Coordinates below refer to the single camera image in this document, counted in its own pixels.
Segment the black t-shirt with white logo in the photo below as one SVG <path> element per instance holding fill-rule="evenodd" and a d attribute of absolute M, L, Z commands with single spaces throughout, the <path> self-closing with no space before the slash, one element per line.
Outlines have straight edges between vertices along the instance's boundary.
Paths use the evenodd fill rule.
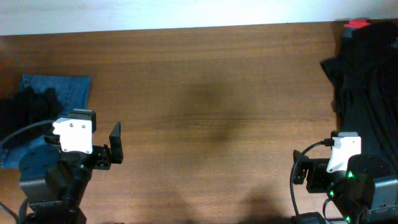
<path fill-rule="evenodd" d="M 55 120 L 64 106 L 57 98 L 54 88 L 36 93 L 32 87 L 16 93 L 11 98 L 1 99 L 1 140 L 34 123 Z M 1 149 L 15 149 L 32 142 L 50 129 L 49 124 L 29 128 L 1 144 Z"/>

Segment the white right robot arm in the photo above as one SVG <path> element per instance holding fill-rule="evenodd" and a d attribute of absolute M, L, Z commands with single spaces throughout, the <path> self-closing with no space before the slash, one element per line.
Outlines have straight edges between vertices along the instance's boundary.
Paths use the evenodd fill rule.
<path fill-rule="evenodd" d="M 327 195 L 345 223 L 397 223 L 397 175 L 384 159 L 364 154 L 348 160 L 348 168 L 329 173 L 328 159 L 310 159 L 295 150 L 293 184 L 307 183 L 310 194 Z"/>

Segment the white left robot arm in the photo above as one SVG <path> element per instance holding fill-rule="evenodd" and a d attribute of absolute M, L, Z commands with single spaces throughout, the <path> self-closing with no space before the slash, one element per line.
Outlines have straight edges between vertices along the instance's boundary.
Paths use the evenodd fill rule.
<path fill-rule="evenodd" d="M 20 222 L 84 224 L 80 204 L 93 171 L 123 162 L 121 123 L 109 135 L 110 146 L 93 146 L 91 153 L 62 149 L 58 134 L 48 133 L 44 140 L 19 162 L 19 183 L 26 195 Z"/>

